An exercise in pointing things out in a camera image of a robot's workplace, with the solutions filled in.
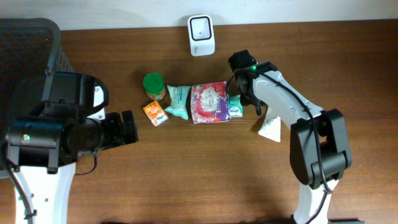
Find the orange tissue pack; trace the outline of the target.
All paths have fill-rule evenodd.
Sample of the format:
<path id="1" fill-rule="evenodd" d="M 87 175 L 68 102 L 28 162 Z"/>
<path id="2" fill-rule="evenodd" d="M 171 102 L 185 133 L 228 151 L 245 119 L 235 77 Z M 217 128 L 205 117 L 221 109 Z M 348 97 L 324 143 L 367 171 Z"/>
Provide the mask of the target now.
<path id="1" fill-rule="evenodd" d="M 147 106 L 143 107 L 143 110 L 154 126 L 159 126 L 169 119 L 165 111 L 159 105 L 158 101 L 149 103 Z"/>

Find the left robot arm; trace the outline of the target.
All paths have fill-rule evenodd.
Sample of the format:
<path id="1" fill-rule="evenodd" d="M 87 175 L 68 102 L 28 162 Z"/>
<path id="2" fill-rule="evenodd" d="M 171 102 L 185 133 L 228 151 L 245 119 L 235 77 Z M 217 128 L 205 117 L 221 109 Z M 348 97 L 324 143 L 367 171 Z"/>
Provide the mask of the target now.
<path id="1" fill-rule="evenodd" d="M 66 223 L 78 158 L 139 140 L 132 111 L 104 114 L 108 104 L 108 89 L 95 77 L 46 78 L 42 101 L 14 120 L 1 149 L 15 188 L 16 223 Z"/>

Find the red floral tissue pack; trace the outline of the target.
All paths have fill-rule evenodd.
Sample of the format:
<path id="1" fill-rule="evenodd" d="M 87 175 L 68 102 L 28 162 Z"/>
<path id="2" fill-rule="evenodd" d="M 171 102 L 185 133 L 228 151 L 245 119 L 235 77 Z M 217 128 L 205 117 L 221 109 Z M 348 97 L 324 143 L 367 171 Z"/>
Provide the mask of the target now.
<path id="1" fill-rule="evenodd" d="M 190 109 L 194 124 L 230 121 L 227 82 L 193 85 Z"/>

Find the white floral tube gold cap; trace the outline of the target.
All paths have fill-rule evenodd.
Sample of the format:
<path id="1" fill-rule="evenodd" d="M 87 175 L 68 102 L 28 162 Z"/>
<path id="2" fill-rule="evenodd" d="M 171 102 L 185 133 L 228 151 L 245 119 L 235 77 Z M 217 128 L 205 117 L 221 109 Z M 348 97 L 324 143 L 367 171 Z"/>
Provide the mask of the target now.
<path id="1" fill-rule="evenodd" d="M 272 110 L 271 107 L 268 107 L 264 122 L 260 130 L 258 131 L 258 134 L 272 141 L 280 142 L 281 140 L 280 130 L 281 130 L 280 117 Z"/>

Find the green round item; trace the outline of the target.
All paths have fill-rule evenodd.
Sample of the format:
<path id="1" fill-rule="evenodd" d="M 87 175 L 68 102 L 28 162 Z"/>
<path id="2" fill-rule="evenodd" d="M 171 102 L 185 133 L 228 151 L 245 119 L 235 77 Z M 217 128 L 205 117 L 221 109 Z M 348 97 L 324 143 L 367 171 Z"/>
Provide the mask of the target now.
<path id="1" fill-rule="evenodd" d="M 143 79 L 143 85 L 150 99 L 158 101 L 164 98 L 166 91 L 162 75 L 148 73 Z"/>

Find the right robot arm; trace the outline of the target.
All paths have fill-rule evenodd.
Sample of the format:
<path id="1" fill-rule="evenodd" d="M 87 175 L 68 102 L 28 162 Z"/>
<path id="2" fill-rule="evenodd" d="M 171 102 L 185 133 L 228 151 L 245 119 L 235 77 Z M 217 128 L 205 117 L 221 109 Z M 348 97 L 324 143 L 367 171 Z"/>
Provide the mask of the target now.
<path id="1" fill-rule="evenodd" d="M 294 223 L 328 223 L 333 189 L 352 165 L 343 114 L 313 104 L 284 79 L 271 62 L 257 63 L 247 51 L 230 56 L 241 104 L 257 114 L 268 106 L 290 130 L 290 166 L 300 182 Z"/>

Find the small teal tissue pack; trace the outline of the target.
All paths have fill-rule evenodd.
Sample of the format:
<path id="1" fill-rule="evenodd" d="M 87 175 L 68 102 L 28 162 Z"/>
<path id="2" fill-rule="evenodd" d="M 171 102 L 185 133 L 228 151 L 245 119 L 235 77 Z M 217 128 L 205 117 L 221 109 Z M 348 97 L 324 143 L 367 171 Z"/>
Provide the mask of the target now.
<path id="1" fill-rule="evenodd" d="M 231 118 L 240 118 L 243 116 L 243 107 L 241 105 L 240 95 L 229 97 L 229 116 Z"/>

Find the teal wet wipes pack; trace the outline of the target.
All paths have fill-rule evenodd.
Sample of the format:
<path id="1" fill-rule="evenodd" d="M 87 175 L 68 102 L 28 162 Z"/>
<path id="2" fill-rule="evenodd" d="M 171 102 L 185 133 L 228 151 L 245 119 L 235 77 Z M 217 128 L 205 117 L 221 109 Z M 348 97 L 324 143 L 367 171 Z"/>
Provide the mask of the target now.
<path id="1" fill-rule="evenodd" d="M 188 119 L 187 98 L 190 92 L 190 86 L 167 86 L 171 103 L 165 111 L 174 116 L 179 116 L 185 120 Z"/>

